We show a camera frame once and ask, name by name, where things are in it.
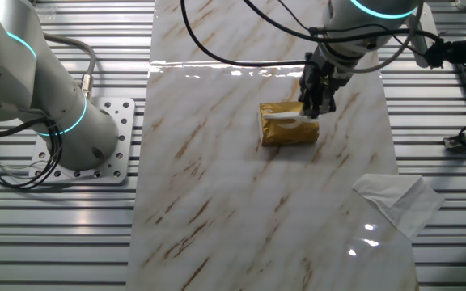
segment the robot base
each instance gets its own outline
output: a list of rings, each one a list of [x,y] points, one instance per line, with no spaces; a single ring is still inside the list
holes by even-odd
[[[133,133],[134,100],[130,98],[93,98],[93,104],[108,112],[118,126],[119,141],[111,157],[100,167],[88,171],[73,171],[57,166],[44,184],[120,184],[127,179],[130,146]],[[49,152],[46,142],[37,137],[32,163],[48,160]],[[30,168],[29,176],[35,176],[44,169],[44,163]]]

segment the white marble sheet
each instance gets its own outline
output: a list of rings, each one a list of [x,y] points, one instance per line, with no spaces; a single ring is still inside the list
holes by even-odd
[[[287,2],[320,23],[326,1]],[[242,1],[187,3],[197,35],[223,57],[298,60],[316,46]],[[276,0],[255,3],[299,29]],[[397,173],[379,74],[337,92],[315,145],[264,148],[258,105],[296,100],[302,68],[210,61],[179,0],[156,2],[154,26],[128,291],[417,289],[410,241],[352,189],[365,173]]]

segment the gold package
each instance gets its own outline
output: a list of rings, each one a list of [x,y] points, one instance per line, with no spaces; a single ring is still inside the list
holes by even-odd
[[[315,143],[320,137],[320,125],[298,120],[267,120],[265,114],[301,112],[301,102],[260,104],[260,139],[263,146]]]

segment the black cable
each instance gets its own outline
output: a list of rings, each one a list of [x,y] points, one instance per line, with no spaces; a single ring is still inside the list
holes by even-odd
[[[186,26],[186,30],[188,34],[192,38],[193,42],[197,45],[197,47],[208,57],[215,59],[216,61],[220,61],[224,64],[228,65],[236,65],[236,66],[243,66],[243,67],[254,67],[254,68],[263,68],[269,66],[284,66],[284,65],[315,65],[318,66],[314,61],[271,61],[271,62],[243,62],[243,61],[231,61],[227,60],[223,57],[219,57],[208,50],[195,36],[193,33],[192,27],[188,20],[188,15],[186,13],[186,5],[184,4],[184,0],[180,0],[181,4],[181,12],[183,14],[184,25]]]
[[[82,41],[73,40],[67,37],[54,36],[48,33],[43,33],[43,34],[46,40],[56,42],[59,44],[70,44],[89,53],[90,60],[89,60],[89,66],[87,67],[86,74],[93,75],[93,72],[95,71],[95,65],[96,65],[96,54],[95,54],[95,50],[93,50],[91,46],[89,46],[86,43],[83,43]]]
[[[294,20],[296,20],[296,22],[299,24],[299,26],[303,27],[304,30],[309,32],[310,28],[303,25],[303,23],[301,23],[301,21],[299,21],[298,17],[296,17],[296,15],[294,15],[292,10],[289,7],[287,7],[287,5],[285,5],[285,3],[282,0],[278,0],[278,1],[280,2],[280,4],[282,4],[283,8],[285,8],[290,13],[290,15],[294,18]]]
[[[385,27],[384,25],[377,24],[377,23],[361,25],[361,26],[358,26],[358,27],[352,27],[352,28],[348,28],[348,29],[319,29],[319,28],[314,28],[314,27],[306,27],[305,25],[303,25],[303,23],[301,21],[299,21],[298,17],[292,12],[292,10],[282,0],[278,0],[278,2],[280,2],[280,4],[282,4],[282,6],[290,13],[290,15],[294,18],[294,20],[296,20],[296,22],[299,24],[299,26],[303,27],[303,29],[310,32],[312,36],[319,35],[319,34],[326,34],[328,32],[349,32],[349,31],[353,31],[353,30],[356,30],[356,29],[360,29],[360,28],[366,28],[366,27],[379,27],[379,28],[382,28],[386,32],[390,31],[389,28]],[[391,34],[391,36],[400,45],[404,45],[402,40],[400,40],[394,34]],[[416,49],[412,48],[411,46],[408,45],[407,48],[410,51],[412,51],[413,53],[416,53],[416,54],[418,54],[420,56],[423,56],[422,53],[418,52]]]
[[[379,37],[379,36],[391,36],[391,35],[400,35],[400,34],[409,34],[409,29],[408,28],[403,28],[403,29],[395,29],[395,30],[388,30],[385,32],[372,32],[372,33],[367,33],[363,35],[358,35],[358,36],[347,36],[347,37],[338,37],[338,38],[318,38],[314,36],[308,36],[303,33],[296,32],[292,29],[289,29],[288,27],[284,27],[280,23],[277,23],[276,21],[272,20],[269,16],[265,15],[262,11],[260,11],[251,1],[249,0],[244,0],[244,2],[253,10],[255,13],[257,13],[262,19],[267,21],[268,23],[271,23],[273,26],[276,28],[287,32],[293,36],[296,36],[298,38],[304,39],[304,40],[310,40],[310,41],[315,41],[318,43],[325,43],[325,44],[332,44],[332,43],[343,43],[343,42],[350,42],[350,41],[355,41],[355,40],[363,40],[366,38],[371,38],[371,37]],[[436,36],[434,33],[430,32],[424,32],[424,31],[415,31],[416,34],[420,36],[425,36],[429,37],[432,40],[435,40],[436,42],[443,41],[442,38],[439,36]]]
[[[56,166],[61,160],[62,156],[62,137],[60,134],[60,129],[54,124],[53,121],[46,119],[44,121],[44,125],[46,125],[46,128],[48,129],[49,132],[49,137],[51,141],[51,154],[55,154],[55,157],[48,160],[45,168],[34,178],[31,179],[30,181],[22,184],[12,184],[8,183],[4,178],[0,175],[0,185],[21,190],[21,191],[26,191],[26,190],[31,190],[37,186],[40,186],[55,170]]]
[[[28,122],[25,122],[25,123],[23,123],[23,124],[21,124],[19,126],[16,126],[16,127],[12,128],[12,129],[8,129],[6,131],[1,131],[0,132],[0,137],[8,137],[8,136],[10,136],[12,134],[22,132],[25,129],[31,128],[35,124],[44,123],[47,120],[48,120],[47,118],[39,118],[39,119],[36,119],[36,120],[30,120]]]
[[[363,28],[363,27],[370,27],[370,26],[381,27],[385,31],[384,32],[373,32],[373,33],[368,33],[368,34],[360,35],[360,36],[351,36],[351,37],[344,37],[344,38],[332,38],[332,39],[321,39],[321,38],[317,38],[317,37],[314,37],[314,36],[307,36],[307,35],[301,34],[299,32],[292,31],[287,27],[283,27],[281,24],[276,23],[271,18],[269,18],[267,15],[264,15],[251,2],[249,2],[249,0],[244,0],[244,1],[260,17],[262,17],[266,21],[270,22],[272,25],[282,29],[284,32],[288,32],[291,35],[303,38],[305,40],[311,40],[311,41],[323,42],[323,43],[339,43],[339,42],[346,42],[346,41],[353,41],[353,40],[361,40],[361,39],[364,39],[364,38],[367,38],[367,37],[376,37],[376,36],[393,36],[393,37],[396,38],[396,36],[394,35],[395,32],[397,34],[409,34],[409,29],[399,29],[399,30],[391,31],[391,30],[387,29],[386,27],[383,27],[383,26],[378,25],[378,24],[366,24],[366,25],[362,25],[360,27],[353,27],[353,28],[341,29],[341,30],[327,30],[326,32],[347,32],[347,31],[350,31],[350,30],[355,30],[355,29],[359,29],[359,28]],[[243,67],[256,67],[256,68],[269,67],[269,66],[284,66],[284,65],[314,65],[314,66],[318,66],[314,61],[272,61],[272,62],[256,62],[256,63],[253,63],[253,62],[231,61],[231,60],[227,60],[227,59],[225,59],[223,57],[219,57],[219,56],[215,55],[214,53],[212,53],[210,50],[208,50],[199,41],[199,39],[195,36],[195,34],[193,33],[193,30],[192,30],[192,27],[191,27],[191,25],[189,23],[189,20],[188,20],[188,14],[187,14],[187,11],[186,11],[185,1],[180,0],[180,5],[181,5],[181,12],[182,12],[182,15],[183,15],[183,20],[184,20],[184,25],[186,26],[186,30],[188,31],[188,33],[189,33],[190,37],[192,38],[193,42],[197,45],[197,47],[203,53],[205,53],[208,57],[211,57],[211,58],[215,59],[216,61],[220,61],[220,62],[228,64],[228,65],[236,65],[236,66],[243,66]],[[436,36],[436,35],[434,35],[432,33],[429,33],[429,32],[417,31],[417,34],[427,35],[428,37],[433,38],[434,40],[443,41],[438,36]]]

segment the metal rail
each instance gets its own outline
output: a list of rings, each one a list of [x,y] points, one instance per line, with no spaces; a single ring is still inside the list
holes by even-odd
[[[430,5],[447,39],[466,37],[466,13],[454,2]],[[0,187],[0,291],[124,291],[154,1],[43,0],[37,9],[44,12],[47,33],[95,48],[100,62],[94,96],[136,101],[129,182],[31,194]],[[88,56],[52,47],[81,78]],[[391,42],[380,57],[397,47]],[[382,71],[400,173],[424,175],[447,199],[413,242],[421,291],[466,291],[466,155],[446,153],[441,142],[466,125],[464,90],[455,73],[451,65],[422,70],[411,53]],[[0,139],[0,155],[5,162],[26,164],[35,140],[31,131]]]

